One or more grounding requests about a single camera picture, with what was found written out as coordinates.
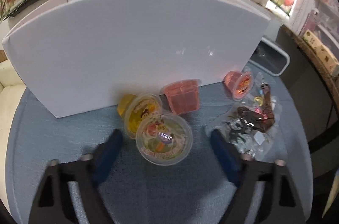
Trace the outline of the red jelly cup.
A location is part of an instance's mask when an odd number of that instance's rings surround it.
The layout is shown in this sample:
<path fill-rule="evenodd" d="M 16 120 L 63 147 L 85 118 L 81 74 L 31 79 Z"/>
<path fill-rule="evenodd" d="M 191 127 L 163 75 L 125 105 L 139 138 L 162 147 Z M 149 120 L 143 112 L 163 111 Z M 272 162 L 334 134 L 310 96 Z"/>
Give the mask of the red jelly cup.
<path fill-rule="evenodd" d="M 254 79 L 251 71 L 230 71 L 224 77 L 224 85 L 234 101 L 241 101 L 252 89 Z"/>
<path fill-rule="evenodd" d="M 163 92 L 172 113 L 183 115 L 197 111 L 200 108 L 199 86 L 198 79 L 177 81 L 165 86 Z"/>

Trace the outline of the yellow jelly cup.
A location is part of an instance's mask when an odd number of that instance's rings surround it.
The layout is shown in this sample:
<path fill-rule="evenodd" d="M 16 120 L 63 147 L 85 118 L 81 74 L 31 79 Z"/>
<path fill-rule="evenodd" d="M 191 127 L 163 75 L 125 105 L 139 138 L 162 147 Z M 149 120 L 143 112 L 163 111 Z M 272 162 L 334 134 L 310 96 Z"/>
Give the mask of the yellow jelly cup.
<path fill-rule="evenodd" d="M 162 101 L 158 95 L 146 93 L 141 95 L 127 94 L 118 103 L 117 112 L 124 122 L 128 137 L 135 139 L 141 122 L 149 116 L 162 111 Z"/>

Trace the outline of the cartoon lid jelly cup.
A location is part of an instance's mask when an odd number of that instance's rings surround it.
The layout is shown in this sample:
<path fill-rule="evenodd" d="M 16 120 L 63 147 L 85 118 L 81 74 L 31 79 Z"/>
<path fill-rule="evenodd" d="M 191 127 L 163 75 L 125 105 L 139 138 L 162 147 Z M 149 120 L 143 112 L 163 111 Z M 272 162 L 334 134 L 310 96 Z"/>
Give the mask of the cartoon lid jelly cup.
<path fill-rule="evenodd" d="M 192 144 L 189 123 L 172 113 L 147 117 L 136 132 L 136 147 L 140 154 L 158 166 L 180 163 L 190 153 Z"/>

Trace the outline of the clear dark snack packet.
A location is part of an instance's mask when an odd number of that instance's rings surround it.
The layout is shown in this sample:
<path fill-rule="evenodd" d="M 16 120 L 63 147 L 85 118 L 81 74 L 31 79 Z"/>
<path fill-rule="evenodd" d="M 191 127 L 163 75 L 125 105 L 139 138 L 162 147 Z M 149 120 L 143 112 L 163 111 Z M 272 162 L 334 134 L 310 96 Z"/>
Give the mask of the clear dark snack packet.
<path fill-rule="evenodd" d="M 214 119 L 205 132 L 211 137 L 213 130 L 219 130 L 224 140 L 234 145 L 238 152 L 262 161 L 273 146 L 281 114 L 278 97 L 272 95 L 270 85 L 259 72 L 245 98 Z"/>

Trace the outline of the blue table cloth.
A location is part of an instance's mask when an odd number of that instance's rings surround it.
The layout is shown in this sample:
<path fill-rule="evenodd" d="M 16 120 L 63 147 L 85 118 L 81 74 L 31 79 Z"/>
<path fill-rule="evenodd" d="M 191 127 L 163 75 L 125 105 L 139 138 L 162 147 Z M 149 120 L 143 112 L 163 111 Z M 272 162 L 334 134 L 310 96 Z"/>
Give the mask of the blue table cloth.
<path fill-rule="evenodd" d="M 268 74 L 282 106 L 279 130 L 265 161 L 284 159 L 298 189 L 304 215 L 311 212 L 313 172 L 304 128 L 289 91 Z M 189 155 L 169 167 L 154 165 L 124 138 L 107 181 L 100 185 L 116 223 L 217 223 L 234 194 L 212 151 L 205 126 L 227 112 L 233 101 L 222 83 L 201 87 L 200 109 L 186 116 L 193 131 Z M 13 218 L 27 223 L 37 187 L 52 159 L 72 162 L 104 142 L 122 119 L 114 107 L 56 119 L 29 91 L 17 107 L 7 145 L 6 190 Z"/>

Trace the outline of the wooden side shelf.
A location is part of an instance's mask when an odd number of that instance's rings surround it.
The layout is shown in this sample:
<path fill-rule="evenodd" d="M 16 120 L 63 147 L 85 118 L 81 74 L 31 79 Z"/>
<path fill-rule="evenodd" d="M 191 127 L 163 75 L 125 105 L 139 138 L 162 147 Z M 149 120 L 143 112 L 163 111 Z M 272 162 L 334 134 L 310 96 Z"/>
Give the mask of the wooden side shelf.
<path fill-rule="evenodd" d="M 308 60 L 312 65 L 315 72 L 318 74 L 323 86 L 325 87 L 334 108 L 338 114 L 338 88 L 336 87 L 335 81 L 327 71 L 325 65 L 317 57 L 316 53 L 312 48 L 299 36 L 297 36 L 291 29 L 286 25 L 280 26 L 280 31 L 283 31 L 288 37 L 290 37 L 296 44 L 298 50 L 303 54 L 303 56 Z"/>

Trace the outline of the cream white sofa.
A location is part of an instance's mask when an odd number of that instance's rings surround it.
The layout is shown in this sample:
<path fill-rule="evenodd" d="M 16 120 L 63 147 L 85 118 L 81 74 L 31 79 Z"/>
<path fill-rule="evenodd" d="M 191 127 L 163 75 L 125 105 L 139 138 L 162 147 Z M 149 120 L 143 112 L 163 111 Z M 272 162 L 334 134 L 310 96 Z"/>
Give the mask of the cream white sofa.
<path fill-rule="evenodd" d="M 5 160 L 11 124 L 25 89 L 10 61 L 1 62 L 1 160 Z"/>

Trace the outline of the patterned cardboard carton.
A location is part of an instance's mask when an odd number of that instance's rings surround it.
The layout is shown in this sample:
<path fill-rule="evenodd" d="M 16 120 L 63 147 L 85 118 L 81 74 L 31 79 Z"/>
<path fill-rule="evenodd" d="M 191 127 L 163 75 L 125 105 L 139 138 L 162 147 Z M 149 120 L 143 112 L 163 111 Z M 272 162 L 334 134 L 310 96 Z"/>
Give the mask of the patterned cardboard carton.
<path fill-rule="evenodd" d="M 338 59 L 321 40 L 310 30 L 306 30 L 303 40 L 311 47 L 332 77 L 338 76 Z"/>

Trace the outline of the white cardboard box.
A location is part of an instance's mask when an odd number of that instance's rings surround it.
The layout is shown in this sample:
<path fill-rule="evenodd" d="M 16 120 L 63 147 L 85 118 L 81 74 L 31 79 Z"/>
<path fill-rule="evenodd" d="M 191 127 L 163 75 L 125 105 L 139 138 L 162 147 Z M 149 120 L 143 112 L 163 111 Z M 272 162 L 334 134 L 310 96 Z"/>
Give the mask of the white cardboard box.
<path fill-rule="evenodd" d="M 245 66 L 269 23 L 249 0 L 49 0 L 2 45 L 61 118 L 184 79 L 220 82 Z"/>

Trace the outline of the clear plastic storage drawers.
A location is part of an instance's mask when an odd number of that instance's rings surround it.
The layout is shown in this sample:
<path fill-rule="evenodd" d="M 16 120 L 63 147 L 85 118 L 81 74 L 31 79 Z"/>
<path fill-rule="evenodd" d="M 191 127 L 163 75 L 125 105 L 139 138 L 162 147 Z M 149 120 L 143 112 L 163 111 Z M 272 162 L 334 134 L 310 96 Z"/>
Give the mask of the clear plastic storage drawers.
<path fill-rule="evenodd" d="M 315 7 L 308 13 L 299 33 L 310 30 L 332 52 L 338 51 L 338 0 L 314 0 Z"/>

